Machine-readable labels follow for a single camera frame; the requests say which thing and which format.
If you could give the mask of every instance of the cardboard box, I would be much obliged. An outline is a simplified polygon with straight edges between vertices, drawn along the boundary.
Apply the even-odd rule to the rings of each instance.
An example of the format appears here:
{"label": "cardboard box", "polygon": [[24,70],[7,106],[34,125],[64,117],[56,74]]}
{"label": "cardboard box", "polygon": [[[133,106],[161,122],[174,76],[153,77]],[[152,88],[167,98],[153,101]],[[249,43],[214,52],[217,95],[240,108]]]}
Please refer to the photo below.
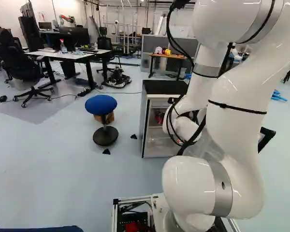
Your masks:
{"label": "cardboard box", "polygon": [[[95,120],[97,120],[97,121],[102,123],[102,117],[101,116],[94,115],[94,117],[95,117]],[[110,124],[111,122],[113,122],[115,120],[114,112],[111,112],[111,113],[107,114],[105,116],[105,118],[106,118],[106,124]]]}

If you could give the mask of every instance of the blue cushion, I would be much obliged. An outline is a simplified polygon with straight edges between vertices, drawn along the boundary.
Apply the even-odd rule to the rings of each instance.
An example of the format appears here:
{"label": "blue cushion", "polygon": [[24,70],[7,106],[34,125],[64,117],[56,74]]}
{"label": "blue cushion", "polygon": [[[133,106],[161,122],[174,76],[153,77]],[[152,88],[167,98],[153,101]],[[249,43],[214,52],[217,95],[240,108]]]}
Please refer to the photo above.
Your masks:
{"label": "blue cushion", "polygon": [[86,110],[93,115],[106,115],[115,110],[116,100],[108,95],[97,95],[89,98],[85,103]]}

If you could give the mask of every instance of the light blue floor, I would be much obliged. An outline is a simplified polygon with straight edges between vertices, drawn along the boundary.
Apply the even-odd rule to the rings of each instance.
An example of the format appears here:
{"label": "light blue floor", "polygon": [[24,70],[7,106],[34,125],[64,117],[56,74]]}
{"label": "light blue floor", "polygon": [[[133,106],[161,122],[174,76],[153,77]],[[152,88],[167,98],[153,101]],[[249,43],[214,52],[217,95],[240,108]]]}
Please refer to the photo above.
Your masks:
{"label": "light blue floor", "polygon": [[[52,65],[61,72],[57,62]],[[100,83],[97,68],[101,64],[92,63]],[[76,64],[76,69],[86,79],[84,65]],[[93,143],[92,134],[101,124],[84,108],[85,101],[98,94],[96,91],[75,101],[71,96],[52,102],[34,100],[22,109],[31,117],[44,114],[35,110],[37,106],[57,109],[42,115],[44,120],[38,123],[18,113],[19,102],[5,103],[5,107],[11,106],[11,112],[0,113],[0,227],[78,225],[86,232],[108,232],[113,198],[162,191],[161,170],[166,159],[142,159],[139,141],[130,139],[139,129],[141,95],[119,93],[140,92],[142,79],[148,74],[140,72],[139,67],[123,69],[132,83],[120,90],[102,90],[118,102],[112,125],[120,136],[110,148],[111,155],[102,154]],[[0,96],[5,94],[10,99],[19,92],[7,87],[2,75]],[[290,229],[290,84],[277,88],[289,102],[271,101],[264,122],[277,131],[260,155],[267,198],[257,217],[238,222],[243,232]],[[61,82],[56,96],[81,89],[72,82]]]}

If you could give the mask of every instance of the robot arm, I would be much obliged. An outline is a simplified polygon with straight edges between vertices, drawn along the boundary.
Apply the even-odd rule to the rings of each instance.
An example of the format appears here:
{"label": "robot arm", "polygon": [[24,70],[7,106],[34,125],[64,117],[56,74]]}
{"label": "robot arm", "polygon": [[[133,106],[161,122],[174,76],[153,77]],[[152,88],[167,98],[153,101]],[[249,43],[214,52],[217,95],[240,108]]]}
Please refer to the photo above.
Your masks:
{"label": "robot arm", "polygon": [[[258,136],[273,90],[290,69],[290,1],[198,0],[193,29],[201,43],[195,70],[170,114],[187,141],[198,125],[180,115],[206,109],[207,132],[224,157],[176,156],[166,162],[164,195],[186,232],[206,231],[213,216],[245,219],[262,209]],[[255,45],[244,63],[211,78],[229,42]]]}
{"label": "robot arm", "polygon": [[66,16],[64,16],[63,14],[61,14],[61,15],[59,15],[59,19],[60,19],[60,25],[61,25],[61,26],[64,24],[64,21],[63,21],[63,20],[66,20],[67,22],[76,25],[76,22],[75,22],[75,18],[74,18],[74,16],[66,17]]}

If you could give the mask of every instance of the blue fabric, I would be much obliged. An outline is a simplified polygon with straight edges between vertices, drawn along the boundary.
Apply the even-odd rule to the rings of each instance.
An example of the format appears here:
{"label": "blue fabric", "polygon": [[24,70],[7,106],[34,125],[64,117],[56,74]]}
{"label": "blue fabric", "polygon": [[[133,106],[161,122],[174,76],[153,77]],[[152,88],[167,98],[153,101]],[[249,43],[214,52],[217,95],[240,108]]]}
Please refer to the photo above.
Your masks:
{"label": "blue fabric", "polygon": [[64,226],[34,229],[0,229],[0,232],[83,232],[83,230],[77,226]]}
{"label": "blue fabric", "polygon": [[117,101],[108,95],[97,95],[85,103],[86,110],[93,115],[106,115],[115,110]]}

